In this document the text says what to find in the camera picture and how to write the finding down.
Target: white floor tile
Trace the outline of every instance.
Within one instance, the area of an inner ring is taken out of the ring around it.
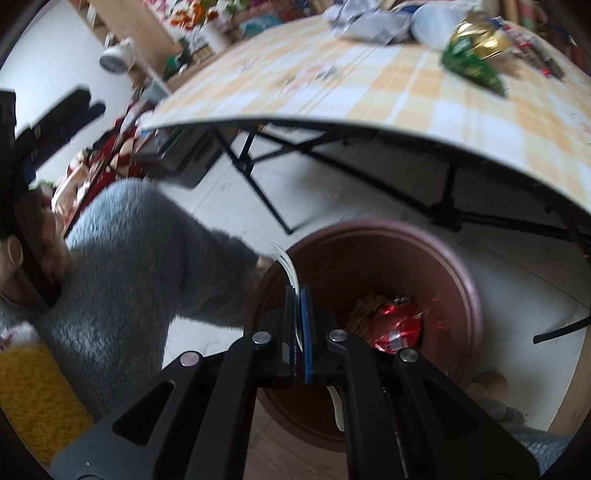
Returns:
[[[163,365],[168,365],[187,350],[194,350],[203,356],[223,352],[240,337],[242,337],[241,330],[176,318],[168,329]]]

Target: hand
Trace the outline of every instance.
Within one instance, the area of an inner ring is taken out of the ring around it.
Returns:
[[[64,278],[72,266],[70,253],[61,236],[62,230],[63,225],[54,213],[49,209],[44,209],[41,227],[41,243],[44,253],[41,259],[41,268],[51,281]],[[34,305],[33,298],[14,275],[0,283],[0,292],[11,302],[26,306]]]

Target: checkered tablecloth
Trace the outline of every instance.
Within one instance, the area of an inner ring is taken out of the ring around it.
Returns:
[[[339,40],[313,17],[234,47],[144,126],[281,118],[402,131],[496,160],[591,212],[591,80],[548,48],[564,80],[517,61],[502,98],[444,70],[440,53]]]

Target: white plastic container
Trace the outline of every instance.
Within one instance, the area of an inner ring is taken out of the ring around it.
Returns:
[[[464,18],[464,12],[451,2],[429,2],[414,13],[411,32],[419,43],[443,51]]]

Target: green snack bag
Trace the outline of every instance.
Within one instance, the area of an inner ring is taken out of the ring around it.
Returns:
[[[452,72],[504,96],[505,85],[496,70],[486,60],[481,60],[472,48],[469,37],[452,38],[443,52],[441,63]]]

